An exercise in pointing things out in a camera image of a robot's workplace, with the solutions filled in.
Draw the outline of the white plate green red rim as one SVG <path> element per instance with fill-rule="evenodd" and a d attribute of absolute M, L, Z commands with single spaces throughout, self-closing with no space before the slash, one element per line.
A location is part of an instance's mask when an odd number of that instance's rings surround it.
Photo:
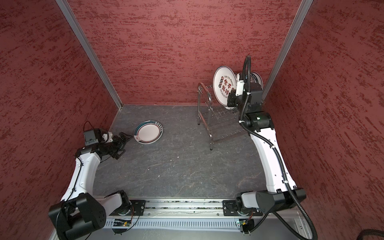
<path fill-rule="evenodd" d="M 140 123 L 134 130 L 134 139 L 143 145 L 157 142 L 163 135 L 163 125 L 155 120 Z"/>

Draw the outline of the white plate red black characters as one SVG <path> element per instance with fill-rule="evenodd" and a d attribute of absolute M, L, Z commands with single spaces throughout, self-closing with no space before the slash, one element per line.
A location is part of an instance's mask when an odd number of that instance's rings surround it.
<path fill-rule="evenodd" d="M 228 107 L 228 96 L 231 92 L 235 92 L 237 88 L 237 80 L 235 73 L 227 66 L 219 67 L 214 75 L 213 89 L 216 100 L 227 110 L 232 110 L 233 107 Z"/>

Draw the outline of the chrome wire dish rack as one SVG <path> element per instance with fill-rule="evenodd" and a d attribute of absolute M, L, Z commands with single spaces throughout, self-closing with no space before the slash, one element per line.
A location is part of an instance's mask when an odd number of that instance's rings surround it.
<path fill-rule="evenodd" d="M 238 125 L 239 111 L 228 110 L 216 99 L 213 86 L 198 83 L 198 125 L 205 127 L 212 151 L 215 144 L 239 137 L 246 133 Z"/>

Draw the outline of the white plate black quatrefoil emblem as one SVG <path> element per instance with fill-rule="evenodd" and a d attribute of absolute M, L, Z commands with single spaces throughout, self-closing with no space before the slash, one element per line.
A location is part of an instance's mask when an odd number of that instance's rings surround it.
<path fill-rule="evenodd" d="M 256 72 L 251 72 L 251 83 L 257 83 L 261 86 L 262 90 L 264 89 L 262 77 Z"/>

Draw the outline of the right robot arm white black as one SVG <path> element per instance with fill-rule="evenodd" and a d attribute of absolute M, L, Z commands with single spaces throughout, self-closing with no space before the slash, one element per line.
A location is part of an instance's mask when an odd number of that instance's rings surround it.
<path fill-rule="evenodd" d="M 294 207 L 305 213 L 301 202 L 306 191 L 298 188 L 289 174 L 278 146 L 275 126 L 271 116 L 261 110 L 261 104 L 251 105 L 251 95 L 237 96 L 230 93 L 228 106 L 240 111 L 239 124 L 250 135 L 260 155 L 266 177 L 264 191 L 244 192 L 237 197 L 237 208 L 241 212 L 257 209 L 263 214 L 279 212 Z"/>

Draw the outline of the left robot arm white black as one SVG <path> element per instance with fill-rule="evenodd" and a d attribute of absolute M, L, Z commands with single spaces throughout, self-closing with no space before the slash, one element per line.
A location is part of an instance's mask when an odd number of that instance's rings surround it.
<path fill-rule="evenodd" d="M 115 136 L 103 129 L 91 129 L 84 131 L 84 137 L 85 146 L 75 154 L 76 166 L 69 187 L 61 201 L 49 209 L 49 218 L 60 240 L 76 240 L 102 229 L 112 213 L 134 215 L 132 203 L 123 190 L 101 201 L 93 197 L 96 171 L 102 157 L 119 159 L 133 136 L 123 132 Z"/>

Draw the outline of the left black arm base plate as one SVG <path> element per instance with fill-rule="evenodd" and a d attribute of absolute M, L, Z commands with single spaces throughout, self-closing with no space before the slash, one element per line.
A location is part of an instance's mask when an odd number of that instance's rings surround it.
<path fill-rule="evenodd" d="M 143 216 L 146 206 L 145 200 L 130 200 L 129 204 L 123 204 L 117 208 L 111 216 L 128 217 L 128 216 Z"/>

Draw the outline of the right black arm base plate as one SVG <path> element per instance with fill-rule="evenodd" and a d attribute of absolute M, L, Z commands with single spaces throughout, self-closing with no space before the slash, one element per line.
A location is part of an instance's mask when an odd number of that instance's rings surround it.
<path fill-rule="evenodd" d="M 254 208 L 245 208 L 242 207 L 237 200 L 223 200 L 223 213 L 226 217 L 234 217 L 234 216 L 242 216 L 242 217 L 250 217 L 250 216 L 262 216 L 263 213 Z"/>

